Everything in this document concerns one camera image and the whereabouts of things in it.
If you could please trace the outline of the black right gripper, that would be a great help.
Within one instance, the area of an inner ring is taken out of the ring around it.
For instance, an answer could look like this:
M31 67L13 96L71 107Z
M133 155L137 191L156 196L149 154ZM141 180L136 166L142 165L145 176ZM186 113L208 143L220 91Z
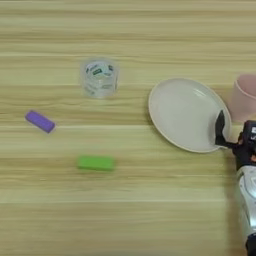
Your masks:
M236 161L236 170L244 166L256 166L256 140L245 137L243 133L239 134L236 143L228 142L223 134L225 127L224 112L220 111L215 121L215 144L232 150Z

